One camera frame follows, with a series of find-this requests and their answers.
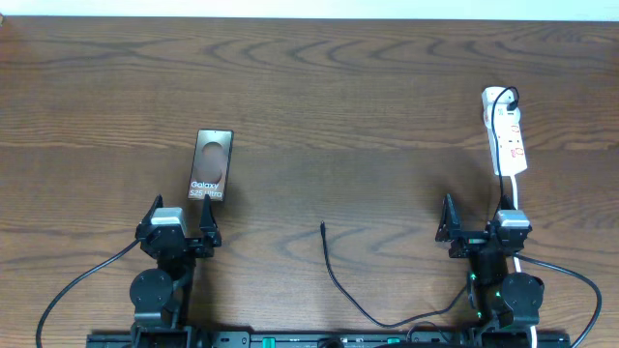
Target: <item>white power strip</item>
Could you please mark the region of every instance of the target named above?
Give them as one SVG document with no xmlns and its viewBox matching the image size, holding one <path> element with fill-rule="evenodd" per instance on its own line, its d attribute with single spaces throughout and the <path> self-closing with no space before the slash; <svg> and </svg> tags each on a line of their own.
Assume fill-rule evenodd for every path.
<svg viewBox="0 0 619 348">
<path fill-rule="evenodd" d="M 487 139 L 490 143 L 495 175 L 498 175 L 499 171 L 496 166 L 496 145 L 492 132 L 492 107 L 496 97 L 503 90 L 505 90 L 504 87 L 488 87 L 482 93 L 484 123 L 487 128 Z M 516 108 L 513 111 L 507 109 L 508 104 L 513 102 L 514 98 L 512 91 L 505 92 L 494 109 L 494 130 L 499 142 L 501 174 L 503 176 L 513 176 L 524 171 L 527 167 L 520 124 L 518 123 L 520 121 L 520 109 Z"/>
</svg>

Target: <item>wood grain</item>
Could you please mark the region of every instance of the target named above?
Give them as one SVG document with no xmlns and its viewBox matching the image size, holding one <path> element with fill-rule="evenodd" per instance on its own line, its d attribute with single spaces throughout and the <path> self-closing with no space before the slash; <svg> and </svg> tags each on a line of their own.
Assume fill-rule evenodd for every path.
<svg viewBox="0 0 619 348">
<path fill-rule="evenodd" d="M 323 264 L 383 321 L 443 307 L 466 262 L 433 240 L 442 196 L 468 225 L 498 196 L 480 93 L 516 85 L 529 169 L 525 253 L 590 276 L 619 320 L 619 25 L 610 23 L 11 17 L 0 28 L 0 346 L 34 344 L 71 279 L 133 239 L 157 193 L 187 202 L 201 128 L 235 130 L 224 246 L 198 264 L 192 322 L 373 330 Z M 82 347 L 133 321 L 140 250 L 75 287 L 46 347 Z M 575 279 L 544 279 L 541 328 L 573 338 L 594 308 Z M 435 322 L 475 313 L 461 303 Z"/>
</svg>

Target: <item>brown wood surface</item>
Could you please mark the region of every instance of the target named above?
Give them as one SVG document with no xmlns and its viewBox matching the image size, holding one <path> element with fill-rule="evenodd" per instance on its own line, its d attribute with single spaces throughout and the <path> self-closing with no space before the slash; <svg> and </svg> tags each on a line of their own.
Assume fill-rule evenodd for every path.
<svg viewBox="0 0 619 348">
<path fill-rule="evenodd" d="M 590 276 L 619 319 L 619 25 L 491 21 L 10 17 L 0 28 L 0 346 L 34 344 L 69 281 L 133 240 L 155 195 L 186 200 L 198 129 L 235 130 L 224 246 L 198 262 L 191 320 L 257 331 L 372 330 L 442 308 L 465 260 L 434 242 L 443 195 L 481 227 L 498 197 L 480 93 L 516 85 L 534 231 L 526 255 Z M 139 249 L 52 311 L 46 347 L 133 322 Z M 584 283 L 544 279 L 541 329 L 580 334 Z M 461 302 L 434 318 L 475 319 Z"/>
</svg>

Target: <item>white background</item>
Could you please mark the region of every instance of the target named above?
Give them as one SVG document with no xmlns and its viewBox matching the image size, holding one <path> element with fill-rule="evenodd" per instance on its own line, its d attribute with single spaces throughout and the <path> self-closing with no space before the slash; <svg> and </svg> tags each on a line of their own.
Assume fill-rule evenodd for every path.
<svg viewBox="0 0 619 348">
<path fill-rule="evenodd" d="M 2 0 L 4 15 L 619 20 L 619 0 Z"/>
</svg>

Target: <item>wooden tabletop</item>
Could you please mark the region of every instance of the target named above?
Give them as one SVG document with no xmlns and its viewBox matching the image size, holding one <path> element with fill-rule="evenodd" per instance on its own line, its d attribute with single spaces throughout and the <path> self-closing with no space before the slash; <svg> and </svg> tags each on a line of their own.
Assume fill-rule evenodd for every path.
<svg viewBox="0 0 619 348">
<path fill-rule="evenodd" d="M 50 300 L 133 241 L 158 193 L 186 199 L 198 129 L 235 131 L 223 247 L 199 261 L 191 321 L 256 331 L 377 330 L 443 308 L 466 260 L 434 241 L 450 192 L 482 228 L 498 199 L 481 92 L 515 85 L 529 169 L 523 254 L 596 281 L 619 320 L 619 25 L 610 23 L 9 17 L 0 28 L 0 346 L 34 344 Z M 509 180 L 506 190 L 509 191 Z M 127 331 L 138 248 L 53 309 L 45 347 Z M 545 282 L 540 329 L 572 339 L 593 291 Z M 474 321 L 462 301 L 432 320 Z"/>
</svg>

